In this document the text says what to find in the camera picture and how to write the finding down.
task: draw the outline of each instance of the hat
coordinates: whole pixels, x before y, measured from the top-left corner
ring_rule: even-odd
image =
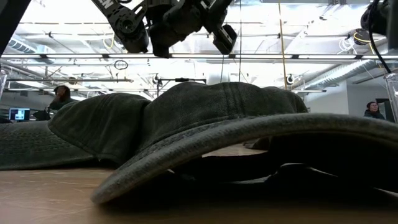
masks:
[[[181,83],[152,102],[97,96],[66,105],[50,121],[0,124],[0,169],[95,159],[121,165],[94,191],[94,203],[168,170],[187,180],[233,182],[265,177],[286,163],[398,192],[398,126],[306,112],[290,91],[245,83]],[[265,152],[202,158],[252,139]]]
[[[0,124],[0,170],[51,167],[93,159],[119,165],[138,142],[149,100],[127,93],[65,105],[50,121]]]
[[[266,177],[286,163],[398,190],[398,126],[306,112],[298,95],[275,87],[176,85],[145,107],[139,147],[91,199],[108,202],[167,170],[187,180],[234,182]],[[266,152],[201,157],[252,139],[268,139],[259,141]]]

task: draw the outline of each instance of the hat brim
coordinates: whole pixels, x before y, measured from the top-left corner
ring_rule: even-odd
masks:
[[[349,138],[367,139],[387,146],[358,149],[356,146],[347,146],[345,142],[334,142],[341,147],[331,149],[328,147],[330,142],[324,142],[324,145],[316,146],[315,149],[311,147],[308,151],[305,146],[300,152],[295,152],[298,151],[297,148],[285,151],[307,159],[304,162],[310,163],[310,166],[314,163],[322,168],[326,164],[324,167],[332,167],[337,172],[353,175],[359,175],[361,171],[371,172],[366,174],[370,176],[383,173],[383,178],[391,175],[391,179],[395,179],[398,172],[398,125],[342,114],[282,114],[207,124],[157,142],[140,150],[109,176],[93,192],[91,200],[94,203],[108,202],[168,169],[233,144],[268,136],[295,136],[303,133],[323,133],[330,136],[331,141],[334,140],[332,136],[339,133]],[[310,139],[311,135],[307,139],[305,136],[300,137],[297,144],[310,144],[314,140]]]
[[[38,169],[94,159],[56,136],[48,121],[0,124],[0,170]]]

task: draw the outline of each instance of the computer monitor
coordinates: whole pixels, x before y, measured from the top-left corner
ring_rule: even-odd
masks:
[[[28,121],[30,117],[30,109],[28,108],[10,108],[9,120],[11,121]]]

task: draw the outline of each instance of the ceiling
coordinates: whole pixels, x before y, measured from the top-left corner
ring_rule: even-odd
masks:
[[[371,54],[368,45],[354,45],[345,40],[349,32],[360,28],[360,18],[367,4],[357,0],[348,5],[328,7],[326,2],[282,4],[282,32],[280,34],[278,4],[261,3],[231,5],[225,23],[241,36],[234,54]],[[138,1],[126,5],[133,8]],[[113,30],[106,18],[90,0],[32,0],[15,35],[44,53],[54,54],[124,54],[122,46],[113,41]],[[378,44],[383,37],[375,36]],[[205,29],[189,35],[185,41],[170,48],[170,53],[218,54],[212,38]],[[8,47],[5,54],[21,54]],[[125,60],[129,65],[118,70],[116,59],[56,59],[53,64],[35,60],[12,59],[9,62],[51,78],[75,77],[84,79],[127,78],[131,82],[83,82],[78,88],[154,89],[155,74],[160,78],[209,78],[224,75],[230,81],[257,86],[283,86],[284,74],[310,80],[337,66],[333,62],[293,63],[281,61],[211,59],[135,58]]]

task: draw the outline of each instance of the table surface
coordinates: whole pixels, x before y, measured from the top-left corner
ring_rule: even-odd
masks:
[[[398,223],[396,194],[305,172],[282,175],[271,187],[193,190],[155,183],[107,205],[93,204],[90,194],[111,173],[92,168],[2,171],[0,224]]]

